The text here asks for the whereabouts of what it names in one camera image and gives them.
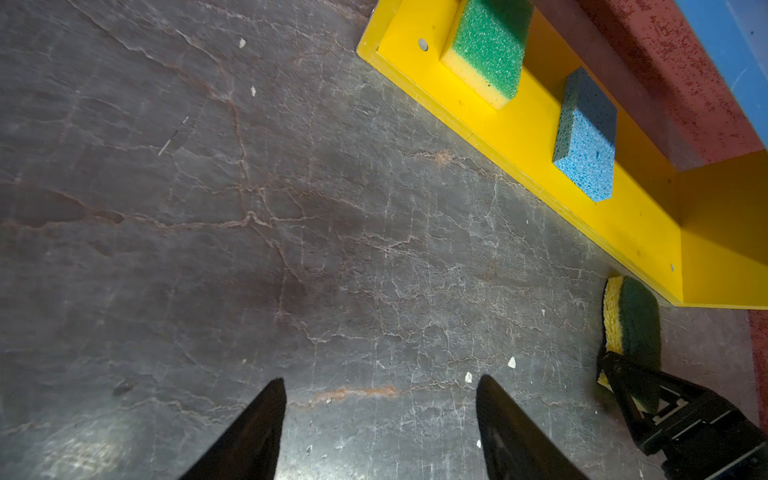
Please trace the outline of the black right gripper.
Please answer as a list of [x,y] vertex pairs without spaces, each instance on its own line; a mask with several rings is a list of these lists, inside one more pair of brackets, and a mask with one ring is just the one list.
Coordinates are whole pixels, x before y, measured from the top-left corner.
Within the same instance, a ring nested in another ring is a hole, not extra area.
[[608,352],[599,361],[632,439],[667,479],[765,479],[767,434],[725,398]]

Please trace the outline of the bright green yellow sponge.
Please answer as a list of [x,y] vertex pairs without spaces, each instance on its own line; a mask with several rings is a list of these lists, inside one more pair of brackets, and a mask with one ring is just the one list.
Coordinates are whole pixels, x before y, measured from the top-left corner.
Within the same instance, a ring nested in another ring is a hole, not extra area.
[[533,13],[527,0],[462,1],[440,61],[492,108],[502,109],[518,91]]

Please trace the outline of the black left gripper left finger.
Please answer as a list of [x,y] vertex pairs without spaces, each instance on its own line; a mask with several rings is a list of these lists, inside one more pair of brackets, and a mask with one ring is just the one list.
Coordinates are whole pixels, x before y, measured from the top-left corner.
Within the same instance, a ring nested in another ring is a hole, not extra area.
[[274,479],[286,404],[284,380],[270,381],[181,479]]

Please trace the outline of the blue sponge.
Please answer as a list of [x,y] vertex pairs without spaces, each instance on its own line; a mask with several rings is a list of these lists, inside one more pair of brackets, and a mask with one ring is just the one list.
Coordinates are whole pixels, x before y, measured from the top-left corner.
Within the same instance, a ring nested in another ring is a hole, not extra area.
[[582,67],[566,79],[553,163],[591,201],[613,194],[617,108]]

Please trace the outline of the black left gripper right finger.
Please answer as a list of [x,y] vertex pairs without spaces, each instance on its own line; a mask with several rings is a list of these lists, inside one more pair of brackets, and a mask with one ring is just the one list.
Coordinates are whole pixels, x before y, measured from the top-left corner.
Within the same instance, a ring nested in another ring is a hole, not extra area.
[[476,415],[490,479],[585,477],[489,375],[477,386]]

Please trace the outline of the dark green wavy sponge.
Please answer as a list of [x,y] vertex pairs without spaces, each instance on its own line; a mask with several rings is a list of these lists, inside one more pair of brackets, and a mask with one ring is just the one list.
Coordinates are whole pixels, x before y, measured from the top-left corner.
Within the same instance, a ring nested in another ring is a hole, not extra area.
[[615,352],[658,371],[661,368],[661,325],[656,297],[628,276],[607,280],[603,293],[603,341],[599,356]]

